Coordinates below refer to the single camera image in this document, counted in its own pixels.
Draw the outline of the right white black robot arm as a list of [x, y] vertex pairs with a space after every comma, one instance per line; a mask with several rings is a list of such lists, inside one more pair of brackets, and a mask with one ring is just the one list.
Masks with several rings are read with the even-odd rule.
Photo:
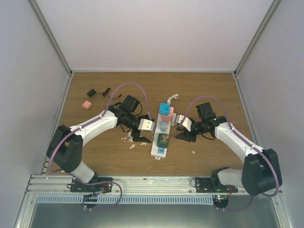
[[264, 149], [240, 133], [225, 116], [217, 116], [210, 103], [196, 107], [200, 121], [183, 115], [176, 117], [178, 134], [175, 138], [195, 142], [198, 135], [209, 133], [222, 141], [242, 161], [240, 170], [219, 168], [211, 173], [210, 186], [222, 192], [227, 186], [244, 188], [251, 196], [263, 194], [274, 197], [279, 193], [282, 176], [278, 155], [273, 149]]

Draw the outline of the light blue usb charger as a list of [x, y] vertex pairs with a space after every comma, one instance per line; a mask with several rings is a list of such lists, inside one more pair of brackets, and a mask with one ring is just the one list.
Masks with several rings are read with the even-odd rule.
[[167, 122], [166, 121], [161, 122], [160, 131], [161, 132], [166, 132], [167, 131]]

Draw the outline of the black plug with cable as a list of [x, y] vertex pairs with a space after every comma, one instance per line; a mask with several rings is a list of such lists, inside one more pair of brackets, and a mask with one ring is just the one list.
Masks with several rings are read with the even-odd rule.
[[88, 97], [93, 97], [94, 95], [100, 95], [102, 97], [110, 97], [110, 91], [111, 91], [111, 88], [108, 87], [106, 90], [104, 90], [103, 92], [98, 92], [97, 89], [91, 89], [89, 90], [86, 95]]

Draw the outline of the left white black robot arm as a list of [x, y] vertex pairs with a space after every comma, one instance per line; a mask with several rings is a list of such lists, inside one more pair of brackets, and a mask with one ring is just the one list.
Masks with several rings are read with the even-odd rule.
[[152, 131], [155, 120], [150, 113], [135, 115], [134, 111], [138, 105], [140, 102], [129, 95], [123, 102], [108, 106], [88, 121], [72, 127], [59, 126], [47, 150], [50, 163], [55, 163], [60, 170], [77, 178], [86, 191], [96, 190], [98, 175], [82, 160], [83, 147], [90, 140], [117, 126], [130, 129], [134, 141], [150, 143], [149, 139], [141, 136], [141, 132]]

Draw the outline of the dark green square adapter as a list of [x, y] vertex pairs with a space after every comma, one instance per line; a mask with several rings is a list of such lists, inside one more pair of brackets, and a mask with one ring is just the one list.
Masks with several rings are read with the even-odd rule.
[[157, 147], [167, 148], [169, 145], [170, 136], [165, 133], [159, 133], [157, 137]]

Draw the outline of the white power strip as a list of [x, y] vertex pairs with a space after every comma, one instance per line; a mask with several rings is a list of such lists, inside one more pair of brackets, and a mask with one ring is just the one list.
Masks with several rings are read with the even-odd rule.
[[170, 122], [162, 120], [161, 117], [162, 115], [158, 114], [157, 121], [155, 122], [155, 131], [151, 149], [151, 156], [157, 160], [166, 158], [170, 141], [170, 129], [174, 126], [176, 114], [173, 113]]

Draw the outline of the small pink plug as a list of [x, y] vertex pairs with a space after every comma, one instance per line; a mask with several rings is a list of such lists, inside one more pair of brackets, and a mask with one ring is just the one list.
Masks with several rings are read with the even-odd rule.
[[83, 104], [82, 104], [82, 107], [86, 110], [89, 110], [91, 107], [92, 107], [92, 103], [90, 101], [85, 101]]

